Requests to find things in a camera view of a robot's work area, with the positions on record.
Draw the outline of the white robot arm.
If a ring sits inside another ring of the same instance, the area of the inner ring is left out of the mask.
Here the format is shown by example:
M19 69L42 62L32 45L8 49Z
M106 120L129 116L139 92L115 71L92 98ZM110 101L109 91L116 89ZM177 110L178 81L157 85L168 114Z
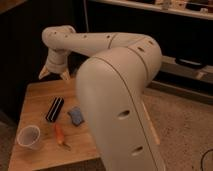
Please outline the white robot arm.
M39 76L70 79L68 56L87 57L76 75L76 95L106 171L166 171L142 100L161 68L162 53L150 36L78 33L69 25L42 32L48 56Z

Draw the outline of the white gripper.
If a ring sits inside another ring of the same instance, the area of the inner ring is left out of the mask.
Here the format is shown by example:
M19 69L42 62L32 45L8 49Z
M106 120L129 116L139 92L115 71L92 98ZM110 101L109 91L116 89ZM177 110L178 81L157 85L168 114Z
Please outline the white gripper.
M39 73L38 78L42 79L51 73L61 74L60 77L64 81L70 80L68 68L68 56L70 52L68 51L55 51L52 49L48 50L48 56L45 66Z

